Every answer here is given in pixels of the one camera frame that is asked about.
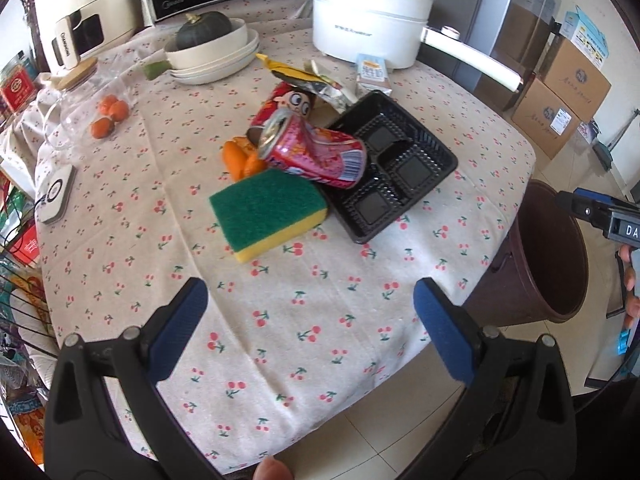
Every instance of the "stacked plates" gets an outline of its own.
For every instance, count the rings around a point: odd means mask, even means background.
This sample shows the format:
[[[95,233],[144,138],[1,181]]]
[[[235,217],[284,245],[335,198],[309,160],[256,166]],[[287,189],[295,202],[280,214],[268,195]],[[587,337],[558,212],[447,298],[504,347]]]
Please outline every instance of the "stacked plates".
[[[213,83],[225,77],[235,74],[255,59],[255,54],[260,49],[258,33],[252,28],[248,29],[247,43],[244,47],[215,61],[186,68],[183,70],[168,70],[168,73],[176,82],[183,85],[204,85]]]

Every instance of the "trash bin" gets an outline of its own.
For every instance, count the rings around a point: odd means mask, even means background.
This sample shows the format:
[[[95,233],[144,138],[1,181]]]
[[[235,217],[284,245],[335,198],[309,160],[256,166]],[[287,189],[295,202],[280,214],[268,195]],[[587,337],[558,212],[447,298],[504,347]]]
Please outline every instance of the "trash bin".
[[[554,203],[555,190],[539,180],[491,265],[463,305],[480,326],[510,326],[578,313],[587,294],[589,262],[577,221]]]

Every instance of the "tablecloth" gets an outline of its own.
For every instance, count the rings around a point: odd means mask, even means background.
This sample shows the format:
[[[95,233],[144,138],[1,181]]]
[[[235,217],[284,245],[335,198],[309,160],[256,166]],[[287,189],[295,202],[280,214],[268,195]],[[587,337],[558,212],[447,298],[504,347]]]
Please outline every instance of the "tablecloth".
[[[286,20],[301,3],[216,8],[252,22],[265,54],[301,66],[320,56],[308,20]],[[269,17],[279,21],[257,23]],[[230,472],[288,447],[428,344],[412,305],[415,282],[432,276],[463,303],[516,216],[534,154],[471,94],[417,63],[390,75],[392,97],[453,150],[455,173],[369,244],[352,243],[330,215],[238,264],[207,199],[231,184],[222,143],[244,133],[278,81],[254,60],[204,86],[168,74],[147,82],[142,64],[174,30],[147,30],[100,57],[102,67],[126,66],[119,79],[137,100],[109,139],[64,153],[39,147],[36,184],[65,160],[79,171],[65,216],[38,224],[38,238],[60,341],[70,332],[117,336],[143,324],[187,277],[206,281],[207,312],[159,390],[194,443]],[[353,85],[348,63],[321,62]],[[121,393],[114,405],[133,446],[150,455]]]

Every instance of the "carrot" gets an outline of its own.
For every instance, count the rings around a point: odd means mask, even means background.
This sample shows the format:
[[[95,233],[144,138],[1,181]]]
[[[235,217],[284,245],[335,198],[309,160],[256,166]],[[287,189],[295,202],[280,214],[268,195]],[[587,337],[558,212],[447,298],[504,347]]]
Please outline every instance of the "carrot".
[[[110,118],[103,117],[101,119],[98,119],[94,123],[91,123],[90,129],[91,136],[94,139],[104,139],[105,137],[108,137],[109,134],[113,131],[114,124]]]
[[[103,97],[100,99],[100,104],[98,104],[98,111],[102,115],[109,115],[109,108],[111,108],[111,105],[113,105],[117,100],[118,98],[113,94]]]
[[[246,155],[240,146],[232,140],[225,142],[222,145],[222,161],[225,163],[228,172],[231,174],[231,179],[234,182],[242,180],[244,177]]]
[[[129,105],[124,101],[116,101],[109,108],[108,115],[112,121],[121,123],[124,119],[129,117]]]
[[[258,153],[253,152],[247,157],[246,164],[244,165],[244,177],[254,176],[267,169],[267,163],[261,158],[258,158]]]

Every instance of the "white device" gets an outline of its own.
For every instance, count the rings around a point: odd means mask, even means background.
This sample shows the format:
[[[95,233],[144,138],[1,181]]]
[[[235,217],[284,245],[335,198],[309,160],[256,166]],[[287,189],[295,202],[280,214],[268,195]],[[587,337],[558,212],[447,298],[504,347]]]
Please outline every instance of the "white device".
[[[73,186],[76,168],[71,164],[52,173],[49,183],[45,186],[46,194],[38,202],[38,220],[43,224],[53,224],[60,220],[69,202],[71,187]]]
[[[35,0],[51,73],[125,43],[140,21],[137,0]]]
[[[450,27],[427,26],[435,0],[314,0],[314,46],[323,54],[355,62],[358,54],[382,57],[389,69],[414,64],[420,44],[453,56],[515,92],[520,75],[458,41]]]

